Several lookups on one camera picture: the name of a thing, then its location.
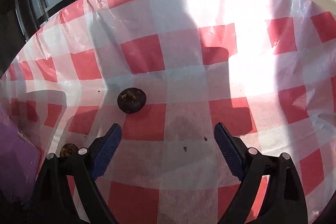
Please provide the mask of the purple storage box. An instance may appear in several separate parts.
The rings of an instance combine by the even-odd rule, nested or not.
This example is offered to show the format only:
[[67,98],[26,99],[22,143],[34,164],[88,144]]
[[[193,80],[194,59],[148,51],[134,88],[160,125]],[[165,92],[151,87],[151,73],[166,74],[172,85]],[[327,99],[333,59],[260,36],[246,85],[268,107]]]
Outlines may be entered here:
[[26,203],[32,196],[41,153],[1,110],[1,191],[10,202]]

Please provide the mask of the red white checkered tablecloth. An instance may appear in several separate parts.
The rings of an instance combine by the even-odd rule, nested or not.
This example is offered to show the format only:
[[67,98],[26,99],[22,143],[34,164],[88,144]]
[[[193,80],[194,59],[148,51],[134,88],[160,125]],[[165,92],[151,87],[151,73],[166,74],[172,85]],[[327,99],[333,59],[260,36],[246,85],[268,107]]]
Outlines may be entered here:
[[[147,96],[137,113],[126,88]],[[1,78],[43,156],[122,140],[97,181],[120,223],[216,223],[239,186],[214,140],[294,161],[313,222],[335,192],[335,14],[310,0],[78,0]]]

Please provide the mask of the dark water chestnut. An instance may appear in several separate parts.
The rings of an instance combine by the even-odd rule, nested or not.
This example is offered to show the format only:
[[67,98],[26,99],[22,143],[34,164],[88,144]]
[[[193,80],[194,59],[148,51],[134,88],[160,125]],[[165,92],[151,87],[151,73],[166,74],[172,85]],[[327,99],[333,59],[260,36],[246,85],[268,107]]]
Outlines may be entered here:
[[117,97],[117,105],[126,114],[139,112],[146,104],[147,96],[139,88],[126,88]]
[[74,143],[66,143],[61,147],[60,157],[72,156],[78,153],[78,147]]

